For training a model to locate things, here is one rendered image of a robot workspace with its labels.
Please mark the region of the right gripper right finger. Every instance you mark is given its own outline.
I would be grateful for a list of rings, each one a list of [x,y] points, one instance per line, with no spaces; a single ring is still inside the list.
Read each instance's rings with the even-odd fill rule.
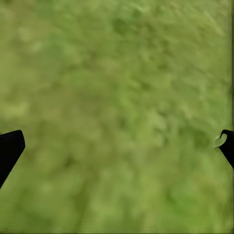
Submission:
[[[219,147],[234,169],[234,132],[223,130],[215,141],[214,146]]]

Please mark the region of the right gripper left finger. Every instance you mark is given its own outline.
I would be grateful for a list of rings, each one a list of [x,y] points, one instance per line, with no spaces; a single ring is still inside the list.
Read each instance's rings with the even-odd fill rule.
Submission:
[[[0,135],[0,188],[25,148],[21,130]]]

